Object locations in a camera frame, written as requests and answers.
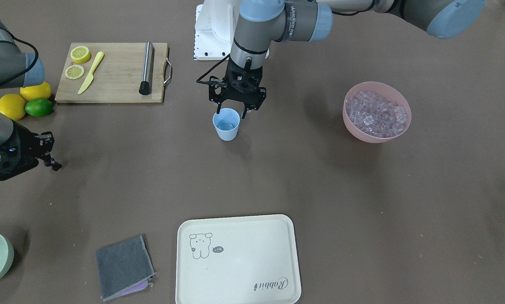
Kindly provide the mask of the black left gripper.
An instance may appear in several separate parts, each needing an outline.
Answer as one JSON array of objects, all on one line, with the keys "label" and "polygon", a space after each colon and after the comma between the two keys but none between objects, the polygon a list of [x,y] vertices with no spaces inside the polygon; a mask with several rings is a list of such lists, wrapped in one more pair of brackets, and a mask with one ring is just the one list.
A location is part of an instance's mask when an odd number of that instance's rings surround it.
[{"label": "black left gripper", "polygon": [[241,119],[252,110],[258,110],[267,96],[267,90],[260,86],[263,77],[263,67],[251,69],[248,60],[245,68],[239,67],[229,60],[225,76],[219,79],[210,76],[208,81],[209,100],[217,104],[216,114],[220,114],[222,104],[226,100],[234,100],[244,104]]}]

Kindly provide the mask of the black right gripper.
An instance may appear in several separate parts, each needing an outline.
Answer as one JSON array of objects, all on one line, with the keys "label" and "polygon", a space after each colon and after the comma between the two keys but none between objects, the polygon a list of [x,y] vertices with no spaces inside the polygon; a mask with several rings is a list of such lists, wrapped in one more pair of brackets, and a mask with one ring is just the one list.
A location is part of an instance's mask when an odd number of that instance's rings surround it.
[{"label": "black right gripper", "polygon": [[0,181],[36,168],[41,160],[46,167],[56,162],[50,152],[55,143],[51,131],[33,133],[13,123],[11,136],[0,144]]}]

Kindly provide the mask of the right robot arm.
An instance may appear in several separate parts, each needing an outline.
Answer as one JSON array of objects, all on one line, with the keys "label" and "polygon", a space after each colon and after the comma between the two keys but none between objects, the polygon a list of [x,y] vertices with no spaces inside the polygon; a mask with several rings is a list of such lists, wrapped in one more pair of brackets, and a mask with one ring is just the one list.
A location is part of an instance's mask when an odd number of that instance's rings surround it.
[{"label": "right robot arm", "polygon": [[[24,88],[42,84],[45,70],[38,50],[30,43],[31,53],[22,52],[15,37],[0,20],[0,89]],[[55,139],[51,132],[33,133],[0,113],[0,181],[15,177],[40,161],[54,171],[62,165],[51,157]]]}]

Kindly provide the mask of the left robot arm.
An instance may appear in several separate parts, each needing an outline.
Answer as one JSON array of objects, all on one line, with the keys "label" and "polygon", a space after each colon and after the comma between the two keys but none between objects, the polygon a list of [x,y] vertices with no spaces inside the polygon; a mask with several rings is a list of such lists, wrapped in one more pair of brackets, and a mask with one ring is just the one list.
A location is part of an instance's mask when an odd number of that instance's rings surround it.
[{"label": "left robot arm", "polygon": [[258,110],[267,96],[260,82],[271,42],[325,40],[335,15],[391,14],[446,40],[470,27],[484,4],[484,0],[243,0],[225,56],[226,73],[205,81],[209,100],[217,105],[217,114],[226,100],[241,102],[241,119]]}]

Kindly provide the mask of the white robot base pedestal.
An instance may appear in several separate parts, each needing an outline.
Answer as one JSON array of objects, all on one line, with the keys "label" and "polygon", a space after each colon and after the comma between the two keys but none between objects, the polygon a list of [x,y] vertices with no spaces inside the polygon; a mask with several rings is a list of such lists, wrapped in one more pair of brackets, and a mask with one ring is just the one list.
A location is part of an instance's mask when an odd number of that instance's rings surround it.
[{"label": "white robot base pedestal", "polygon": [[194,57],[219,60],[229,55],[239,67],[263,66],[283,0],[205,0],[196,8]]}]

